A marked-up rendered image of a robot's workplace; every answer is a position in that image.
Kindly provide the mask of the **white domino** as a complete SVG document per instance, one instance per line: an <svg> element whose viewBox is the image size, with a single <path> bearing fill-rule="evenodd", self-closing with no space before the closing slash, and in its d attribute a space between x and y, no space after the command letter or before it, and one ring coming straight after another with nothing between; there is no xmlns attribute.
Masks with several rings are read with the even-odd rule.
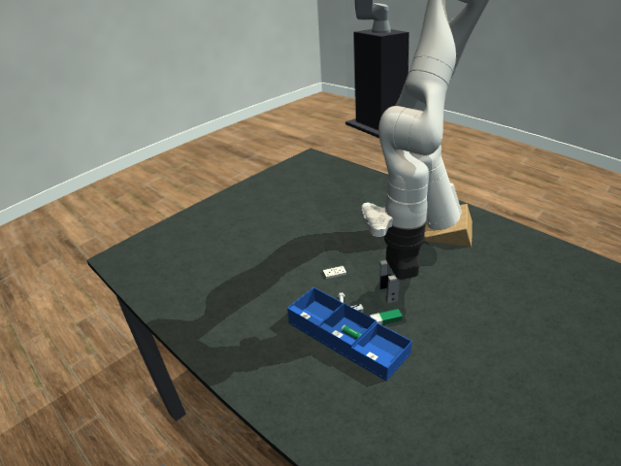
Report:
<svg viewBox="0 0 621 466"><path fill-rule="evenodd" d="M323 270L324 276L326 279L334 278L337 276L346 275L346 271L343 266L336 267L332 269Z"/></svg>

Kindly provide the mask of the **green aa battery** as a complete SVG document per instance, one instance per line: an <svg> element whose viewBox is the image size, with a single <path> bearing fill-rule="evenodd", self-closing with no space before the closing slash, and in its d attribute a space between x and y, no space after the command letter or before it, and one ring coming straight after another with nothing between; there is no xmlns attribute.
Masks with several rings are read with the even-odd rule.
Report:
<svg viewBox="0 0 621 466"><path fill-rule="evenodd" d="M349 327L347 327L345 325L342 327L342 332L347 334L347 335L349 335L349 336L351 336L352 338L354 338L356 340L362 335L359 332L357 332L357 331L355 331L355 330L353 330L353 329L351 329L351 328L349 328Z"/></svg>

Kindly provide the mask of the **blue three-compartment bin rack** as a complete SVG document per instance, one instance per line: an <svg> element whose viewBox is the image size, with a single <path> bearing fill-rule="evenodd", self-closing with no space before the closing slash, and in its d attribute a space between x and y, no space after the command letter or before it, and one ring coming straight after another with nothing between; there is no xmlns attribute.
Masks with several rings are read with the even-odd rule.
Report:
<svg viewBox="0 0 621 466"><path fill-rule="evenodd" d="M289 324L385 381L409 357L411 340L315 287L287 312ZM352 338L343 325L362 335Z"/></svg>

